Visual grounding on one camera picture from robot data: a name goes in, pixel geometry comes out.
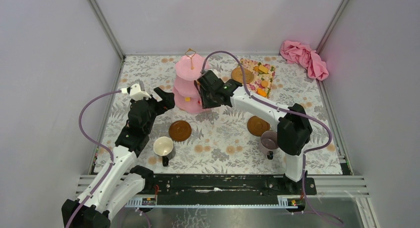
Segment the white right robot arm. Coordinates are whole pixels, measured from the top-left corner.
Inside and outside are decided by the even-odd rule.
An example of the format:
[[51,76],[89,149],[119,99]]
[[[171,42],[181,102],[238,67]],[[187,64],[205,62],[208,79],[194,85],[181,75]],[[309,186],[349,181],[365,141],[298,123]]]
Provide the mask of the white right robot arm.
[[290,194],[297,194],[304,187],[303,148],[309,143],[313,128],[309,117],[299,104],[291,107],[275,103],[233,79],[223,82],[208,70],[195,82],[204,109],[229,106],[249,112],[268,122],[277,133],[277,144],[285,153],[284,188]]

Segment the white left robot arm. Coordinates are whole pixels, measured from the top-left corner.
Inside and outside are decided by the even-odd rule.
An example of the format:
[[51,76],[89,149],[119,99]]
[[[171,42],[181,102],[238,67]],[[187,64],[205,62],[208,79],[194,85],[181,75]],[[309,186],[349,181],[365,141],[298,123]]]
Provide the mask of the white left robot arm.
[[138,192],[152,191],[153,172],[135,166],[134,162],[149,142],[156,117],[175,107],[174,93],[159,87],[154,88],[154,92],[161,100],[143,91],[138,83],[109,92],[109,95],[127,94],[130,97],[128,120],[113,149],[95,141],[82,126],[79,127],[88,140],[107,150],[110,159],[75,200],[64,202],[61,212],[66,228],[108,228],[115,214],[131,197]]

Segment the pink three-tier cake stand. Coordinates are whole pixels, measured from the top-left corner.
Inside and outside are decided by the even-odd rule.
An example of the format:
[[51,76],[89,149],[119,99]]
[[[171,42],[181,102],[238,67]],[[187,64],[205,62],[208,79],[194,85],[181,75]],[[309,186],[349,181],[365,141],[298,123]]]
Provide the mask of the pink three-tier cake stand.
[[180,60],[175,64],[176,77],[174,80],[173,93],[175,105],[191,114],[198,114],[206,110],[198,105],[201,100],[196,86],[197,79],[201,76],[201,70],[209,69],[209,64],[204,64],[205,58],[196,53],[193,49],[188,49]]

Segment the round woven brown coaster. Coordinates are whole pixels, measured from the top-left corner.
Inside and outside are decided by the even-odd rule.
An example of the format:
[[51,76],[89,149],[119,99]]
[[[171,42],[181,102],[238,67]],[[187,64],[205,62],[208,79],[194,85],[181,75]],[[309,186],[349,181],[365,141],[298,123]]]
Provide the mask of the round woven brown coaster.
[[[251,82],[253,82],[254,80],[254,74],[248,70],[248,69],[244,69],[245,72],[245,82],[246,84],[249,84]],[[243,72],[241,67],[236,67],[234,70],[232,70],[231,73],[231,78],[237,82],[243,83]]]

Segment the brown saucer left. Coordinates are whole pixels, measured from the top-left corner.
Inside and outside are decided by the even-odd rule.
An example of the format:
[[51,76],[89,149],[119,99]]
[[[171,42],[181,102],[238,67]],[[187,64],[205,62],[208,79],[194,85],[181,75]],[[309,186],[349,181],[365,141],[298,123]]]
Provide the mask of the brown saucer left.
[[187,140],[192,133],[190,124],[184,120],[178,120],[169,127],[168,134],[170,138],[176,142]]

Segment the brown saucer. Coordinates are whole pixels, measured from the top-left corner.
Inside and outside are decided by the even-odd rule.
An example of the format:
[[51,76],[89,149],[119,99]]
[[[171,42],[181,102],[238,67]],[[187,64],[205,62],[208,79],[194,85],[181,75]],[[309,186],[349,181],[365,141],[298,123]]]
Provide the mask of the brown saucer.
[[184,120],[178,120],[169,127],[168,134],[170,138],[176,142],[187,140],[192,133],[190,124]]
[[264,132],[270,130],[270,124],[257,116],[252,116],[247,122],[247,129],[252,135],[261,137]]

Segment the orange star cookie toy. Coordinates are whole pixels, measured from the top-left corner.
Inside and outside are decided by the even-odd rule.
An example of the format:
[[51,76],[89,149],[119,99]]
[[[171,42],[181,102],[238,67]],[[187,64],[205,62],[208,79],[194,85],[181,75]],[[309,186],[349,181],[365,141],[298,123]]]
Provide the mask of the orange star cookie toy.
[[262,97],[265,97],[265,98],[267,97],[267,92],[262,88],[258,88],[257,93]]

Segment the small orange cookie toy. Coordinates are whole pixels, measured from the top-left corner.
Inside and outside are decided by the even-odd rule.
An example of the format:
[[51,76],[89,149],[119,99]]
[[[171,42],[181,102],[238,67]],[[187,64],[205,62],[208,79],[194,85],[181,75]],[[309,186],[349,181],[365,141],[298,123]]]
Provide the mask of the small orange cookie toy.
[[266,87],[268,86],[268,82],[267,82],[267,81],[265,81],[265,80],[262,80],[262,81],[261,81],[261,86],[262,86],[263,88],[266,88]]

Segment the floral rectangular serving tray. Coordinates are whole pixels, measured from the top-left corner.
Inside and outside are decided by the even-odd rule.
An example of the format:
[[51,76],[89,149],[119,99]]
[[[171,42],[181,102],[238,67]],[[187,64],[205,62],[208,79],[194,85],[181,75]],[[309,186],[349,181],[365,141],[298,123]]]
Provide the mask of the floral rectangular serving tray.
[[[250,92],[254,92],[254,93],[258,94],[257,89],[262,88],[267,92],[267,97],[266,98],[268,99],[269,96],[270,96],[270,93],[271,93],[271,87],[272,87],[274,76],[275,76],[275,67],[270,65],[270,64],[267,64],[267,63],[263,63],[263,62],[255,61],[255,60],[251,60],[251,59],[244,59],[244,58],[240,59],[240,63],[242,64],[244,69],[248,69],[254,74],[253,82],[251,82],[249,84],[246,84],[248,90]],[[264,74],[264,73],[259,72],[258,71],[258,66],[259,65],[263,65],[266,68],[268,68],[268,73]],[[262,80],[265,80],[265,81],[268,82],[268,86],[266,88],[263,88],[261,86],[261,81]]]

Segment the round orange cookie toy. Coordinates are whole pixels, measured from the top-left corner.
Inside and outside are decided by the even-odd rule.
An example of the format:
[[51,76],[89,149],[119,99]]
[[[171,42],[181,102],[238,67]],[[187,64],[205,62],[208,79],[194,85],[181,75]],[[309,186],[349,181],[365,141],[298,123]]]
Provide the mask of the round orange cookie toy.
[[258,66],[258,71],[261,72],[261,73],[267,74],[268,73],[268,68],[266,68],[263,65],[259,65]]

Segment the brown saucer right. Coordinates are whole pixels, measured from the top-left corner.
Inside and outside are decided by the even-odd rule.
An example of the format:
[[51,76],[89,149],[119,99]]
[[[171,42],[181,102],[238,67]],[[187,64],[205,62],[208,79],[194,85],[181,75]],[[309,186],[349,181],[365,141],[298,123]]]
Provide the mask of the brown saucer right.
[[270,130],[270,124],[257,116],[252,116],[247,122],[247,129],[252,135],[261,137],[264,132]]

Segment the crumpled pink cloth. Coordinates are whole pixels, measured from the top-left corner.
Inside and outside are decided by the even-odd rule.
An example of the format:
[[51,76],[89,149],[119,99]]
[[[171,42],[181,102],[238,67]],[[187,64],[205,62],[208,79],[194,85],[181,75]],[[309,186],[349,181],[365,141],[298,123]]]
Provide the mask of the crumpled pink cloth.
[[286,40],[282,43],[279,54],[288,64],[298,64],[303,67],[311,79],[323,81],[329,76],[326,62],[309,45]]

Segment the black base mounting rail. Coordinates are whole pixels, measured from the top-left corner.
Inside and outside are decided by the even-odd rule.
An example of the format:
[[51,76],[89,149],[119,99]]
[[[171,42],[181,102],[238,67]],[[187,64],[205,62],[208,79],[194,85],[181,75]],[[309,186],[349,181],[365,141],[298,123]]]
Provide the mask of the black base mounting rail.
[[137,197],[149,206],[280,206],[281,198],[316,195],[313,178],[294,182],[282,175],[155,174]]

